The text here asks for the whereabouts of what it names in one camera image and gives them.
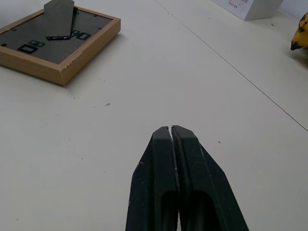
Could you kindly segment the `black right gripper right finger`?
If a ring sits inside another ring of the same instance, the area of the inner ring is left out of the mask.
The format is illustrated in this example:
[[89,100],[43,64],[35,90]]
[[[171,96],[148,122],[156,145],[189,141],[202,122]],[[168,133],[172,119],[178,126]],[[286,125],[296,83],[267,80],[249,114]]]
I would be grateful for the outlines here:
[[174,125],[181,231],[249,231],[228,179],[196,135]]

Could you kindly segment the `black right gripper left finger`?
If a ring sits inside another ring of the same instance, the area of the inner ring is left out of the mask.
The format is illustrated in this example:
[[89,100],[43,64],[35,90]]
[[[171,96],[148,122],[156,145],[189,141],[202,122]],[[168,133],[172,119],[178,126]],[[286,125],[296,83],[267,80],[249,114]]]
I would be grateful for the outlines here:
[[173,141],[161,127],[133,172],[125,231],[177,231],[178,187]]

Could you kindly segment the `white cardboard box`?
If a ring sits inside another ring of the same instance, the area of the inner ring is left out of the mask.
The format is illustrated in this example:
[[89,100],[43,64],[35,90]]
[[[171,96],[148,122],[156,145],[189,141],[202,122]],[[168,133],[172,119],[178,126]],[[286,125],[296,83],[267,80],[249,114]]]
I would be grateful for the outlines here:
[[243,21],[272,18],[283,0],[211,0]]

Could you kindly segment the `yellow banana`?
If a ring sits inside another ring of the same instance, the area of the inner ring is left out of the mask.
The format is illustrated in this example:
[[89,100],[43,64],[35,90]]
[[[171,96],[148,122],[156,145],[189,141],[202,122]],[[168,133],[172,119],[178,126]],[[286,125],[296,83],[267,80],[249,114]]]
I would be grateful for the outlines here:
[[306,12],[298,23],[298,28],[291,41],[290,50],[308,50],[308,12]]

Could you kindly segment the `wooden picture frame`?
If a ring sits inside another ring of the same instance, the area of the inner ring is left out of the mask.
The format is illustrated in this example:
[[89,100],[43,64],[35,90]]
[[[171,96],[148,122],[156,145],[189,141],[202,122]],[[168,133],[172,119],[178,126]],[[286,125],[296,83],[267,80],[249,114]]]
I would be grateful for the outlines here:
[[0,65],[64,86],[120,30],[117,17],[51,0],[0,29]]

